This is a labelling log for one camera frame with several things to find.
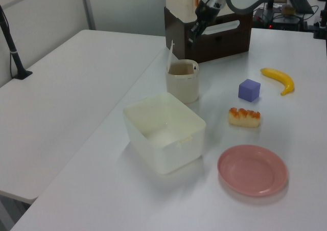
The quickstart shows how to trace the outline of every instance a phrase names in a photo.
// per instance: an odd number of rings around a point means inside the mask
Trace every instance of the paper cup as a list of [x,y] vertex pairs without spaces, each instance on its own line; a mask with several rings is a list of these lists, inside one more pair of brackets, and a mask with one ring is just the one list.
[[199,64],[193,60],[172,62],[166,69],[167,92],[182,103],[195,102],[199,97]]

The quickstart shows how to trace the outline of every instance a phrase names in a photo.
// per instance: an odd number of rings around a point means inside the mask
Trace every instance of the toy block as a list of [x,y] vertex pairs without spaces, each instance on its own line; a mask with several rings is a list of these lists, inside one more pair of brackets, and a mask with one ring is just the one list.
[[239,98],[248,102],[253,102],[259,97],[261,84],[253,80],[247,79],[239,86]]

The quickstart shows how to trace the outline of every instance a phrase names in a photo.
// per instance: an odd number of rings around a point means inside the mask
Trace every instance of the toy bread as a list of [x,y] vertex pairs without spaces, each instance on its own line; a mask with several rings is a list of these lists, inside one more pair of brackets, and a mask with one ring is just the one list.
[[232,107],[228,113],[228,121],[232,125],[243,127],[257,127],[260,124],[260,113],[244,108]]

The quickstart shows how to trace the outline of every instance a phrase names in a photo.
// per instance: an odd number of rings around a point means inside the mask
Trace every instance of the yellow banana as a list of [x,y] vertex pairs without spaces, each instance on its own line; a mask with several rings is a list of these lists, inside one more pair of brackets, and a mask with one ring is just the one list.
[[290,76],[288,76],[287,74],[276,70],[276,69],[272,69],[272,68],[263,68],[260,69],[261,73],[269,78],[275,79],[279,82],[281,82],[285,88],[284,90],[281,92],[281,95],[284,96],[289,92],[292,92],[294,90],[294,82],[292,80],[292,78]]

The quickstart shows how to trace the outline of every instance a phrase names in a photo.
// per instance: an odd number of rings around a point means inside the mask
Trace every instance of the white table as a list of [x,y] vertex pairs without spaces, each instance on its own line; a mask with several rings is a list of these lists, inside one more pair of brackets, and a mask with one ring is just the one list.
[[0,88],[0,194],[32,203],[164,47],[82,31]]
[[[326,230],[325,41],[310,33],[252,29],[248,53],[201,63],[200,99],[190,108],[207,122],[205,153],[159,176],[131,147],[122,109],[166,90],[167,58],[164,49],[13,231]],[[267,66],[288,73],[295,91],[282,97],[283,86],[260,73]],[[238,98],[247,78],[262,84],[253,103]],[[261,126],[230,126],[233,106],[260,111]],[[288,168],[287,186],[262,198],[227,187],[218,177],[217,160],[239,144],[277,153]]]

